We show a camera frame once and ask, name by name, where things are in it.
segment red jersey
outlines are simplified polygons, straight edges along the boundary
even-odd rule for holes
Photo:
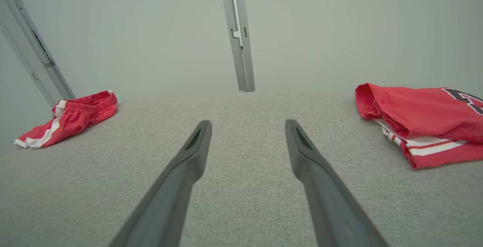
[[[447,87],[409,89],[363,84],[361,118],[376,120],[415,169],[483,159],[483,99]]]

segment elastic waistband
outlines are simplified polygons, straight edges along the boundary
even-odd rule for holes
[[[95,105],[85,104],[89,101],[94,101],[99,99],[103,99],[103,100],[98,104],[95,104]],[[100,111],[101,109],[107,106],[111,106],[113,104],[117,104],[117,98],[114,95],[114,92],[101,91],[101,92],[98,92],[97,94],[92,94],[92,95],[84,96],[77,99],[67,100],[65,103],[65,108],[66,109],[75,108],[75,109],[80,109],[85,111],[96,112],[96,111]]]

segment jersey number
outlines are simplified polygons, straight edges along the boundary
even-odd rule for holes
[[[476,113],[483,115],[483,99],[476,97],[471,94],[465,94],[464,92],[457,91],[456,89],[443,89],[443,91],[448,92],[454,99],[463,101],[468,104],[471,108],[473,108]],[[474,101],[480,101],[480,106],[475,105]]]

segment red shorts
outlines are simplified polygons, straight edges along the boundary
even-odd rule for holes
[[[112,91],[102,91],[73,100],[61,100],[52,112],[54,118],[45,125],[34,127],[15,140],[17,148],[44,148],[71,135],[77,135],[87,127],[112,117],[116,113],[117,98]]]

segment gray carpet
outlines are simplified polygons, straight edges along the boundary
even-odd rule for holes
[[[284,122],[296,119],[391,246],[481,246],[483,161],[413,171],[352,91],[128,101],[46,149],[2,156],[0,245],[106,246],[201,120],[213,136],[181,246],[313,246]]]

